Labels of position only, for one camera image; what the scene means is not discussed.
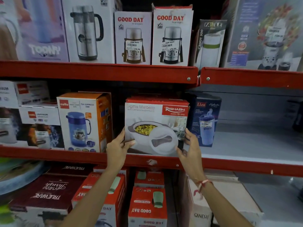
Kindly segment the dark box with white canister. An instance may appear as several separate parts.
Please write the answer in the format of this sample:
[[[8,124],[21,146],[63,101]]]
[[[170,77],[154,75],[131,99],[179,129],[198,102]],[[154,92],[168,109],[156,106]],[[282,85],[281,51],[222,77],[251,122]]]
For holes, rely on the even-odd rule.
[[[204,67],[219,67],[226,26],[227,20],[199,20],[191,57],[199,72]]]

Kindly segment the red white casserole box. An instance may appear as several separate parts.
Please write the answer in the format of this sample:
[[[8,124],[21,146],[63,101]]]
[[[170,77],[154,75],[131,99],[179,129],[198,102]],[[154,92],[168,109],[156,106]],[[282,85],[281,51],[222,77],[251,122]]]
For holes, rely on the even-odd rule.
[[[176,157],[176,147],[184,140],[189,109],[184,99],[148,95],[127,98],[125,139],[135,141],[128,153]]]

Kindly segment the long red metal shelf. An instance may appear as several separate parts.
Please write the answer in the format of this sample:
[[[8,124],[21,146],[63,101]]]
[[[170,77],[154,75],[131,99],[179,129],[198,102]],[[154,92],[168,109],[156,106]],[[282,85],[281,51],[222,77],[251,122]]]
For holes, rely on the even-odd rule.
[[[0,77],[201,84],[196,67],[0,61]]]

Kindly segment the small white red-label box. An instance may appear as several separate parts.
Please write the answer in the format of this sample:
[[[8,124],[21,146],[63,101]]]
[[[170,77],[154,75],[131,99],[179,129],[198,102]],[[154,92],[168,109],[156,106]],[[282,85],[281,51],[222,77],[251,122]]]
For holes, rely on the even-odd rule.
[[[19,106],[50,100],[47,81],[17,81],[14,82],[14,87]]]

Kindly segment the orange white blue jug box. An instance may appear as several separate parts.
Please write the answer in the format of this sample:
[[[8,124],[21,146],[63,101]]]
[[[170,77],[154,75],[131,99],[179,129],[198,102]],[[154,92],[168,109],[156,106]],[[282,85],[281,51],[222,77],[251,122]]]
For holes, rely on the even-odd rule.
[[[57,103],[65,150],[105,152],[113,139],[111,93],[70,92]]]

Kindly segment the purple bottle box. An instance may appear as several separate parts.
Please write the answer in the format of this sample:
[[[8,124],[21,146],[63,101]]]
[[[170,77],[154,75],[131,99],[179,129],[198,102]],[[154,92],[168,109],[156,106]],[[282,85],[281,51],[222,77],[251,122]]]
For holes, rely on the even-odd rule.
[[[0,61],[69,62],[61,0],[0,0]]]

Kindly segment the dark blue bottle box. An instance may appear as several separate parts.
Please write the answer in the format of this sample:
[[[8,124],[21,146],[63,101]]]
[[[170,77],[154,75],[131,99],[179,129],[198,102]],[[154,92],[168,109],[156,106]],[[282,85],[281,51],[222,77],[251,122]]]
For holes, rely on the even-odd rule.
[[[199,146],[212,147],[222,99],[207,93],[189,93],[190,110],[187,128],[199,142]]]

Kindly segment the large grey blender box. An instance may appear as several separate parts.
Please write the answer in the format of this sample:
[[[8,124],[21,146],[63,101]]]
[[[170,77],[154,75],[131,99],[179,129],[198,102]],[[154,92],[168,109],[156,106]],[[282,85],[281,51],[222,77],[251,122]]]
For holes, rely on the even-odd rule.
[[[220,66],[298,71],[303,55],[303,0],[225,0]]]

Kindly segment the red grey metal shelf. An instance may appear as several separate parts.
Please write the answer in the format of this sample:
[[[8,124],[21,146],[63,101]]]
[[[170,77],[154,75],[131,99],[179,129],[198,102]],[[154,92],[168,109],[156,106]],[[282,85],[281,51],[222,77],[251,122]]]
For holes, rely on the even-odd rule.
[[[265,126],[218,124],[214,144],[201,147],[204,168],[303,177],[303,137]],[[0,157],[106,163],[105,153],[0,145]]]

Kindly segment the small white steel flask box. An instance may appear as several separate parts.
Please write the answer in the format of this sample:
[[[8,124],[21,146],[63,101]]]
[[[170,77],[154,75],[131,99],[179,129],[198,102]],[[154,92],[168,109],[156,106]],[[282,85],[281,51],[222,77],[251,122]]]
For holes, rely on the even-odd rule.
[[[151,64],[152,12],[116,11],[117,64]]]

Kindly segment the white kettle box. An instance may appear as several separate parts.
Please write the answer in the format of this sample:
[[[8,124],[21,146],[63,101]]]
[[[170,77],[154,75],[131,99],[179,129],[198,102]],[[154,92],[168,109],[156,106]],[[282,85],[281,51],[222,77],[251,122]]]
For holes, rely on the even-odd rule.
[[[16,84],[9,80],[0,80],[0,146],[28,148],[23,134],[27,126],[22,123]]]

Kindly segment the person's left hand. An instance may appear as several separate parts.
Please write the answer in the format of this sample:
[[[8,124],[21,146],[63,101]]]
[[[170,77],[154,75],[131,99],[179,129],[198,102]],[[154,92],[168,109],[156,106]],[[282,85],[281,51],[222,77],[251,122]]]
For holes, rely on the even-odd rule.
[[[107,169],[115,172],[116,174],[123,167],[127,151],[123,150],[123,145],[125,141],[125,127],[122,129],[121,133],[113,139],[109,144],[107,144]]]

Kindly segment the large maroon gift box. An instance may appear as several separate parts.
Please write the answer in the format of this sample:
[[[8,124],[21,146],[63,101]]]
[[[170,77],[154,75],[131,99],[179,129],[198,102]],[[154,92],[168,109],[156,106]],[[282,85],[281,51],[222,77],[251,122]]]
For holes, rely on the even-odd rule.
[[[17,195],[9,207],[13,212],[46,215],[67,215],[71,209],[71,200],[85,177],[44,174],[29,184]]]

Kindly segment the tall white steel flask box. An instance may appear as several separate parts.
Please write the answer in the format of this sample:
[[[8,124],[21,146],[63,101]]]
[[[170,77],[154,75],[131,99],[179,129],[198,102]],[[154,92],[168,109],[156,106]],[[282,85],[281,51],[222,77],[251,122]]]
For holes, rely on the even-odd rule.
[[[152,65],[188,66],[193,7],[153,6]]]

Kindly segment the short red metal shelf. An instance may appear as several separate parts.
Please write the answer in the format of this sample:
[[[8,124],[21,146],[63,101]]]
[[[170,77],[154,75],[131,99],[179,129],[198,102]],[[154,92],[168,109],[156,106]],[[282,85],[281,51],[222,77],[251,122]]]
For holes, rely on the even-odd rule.
[[[204,67],[202,84],[303,90],[303,72]]]

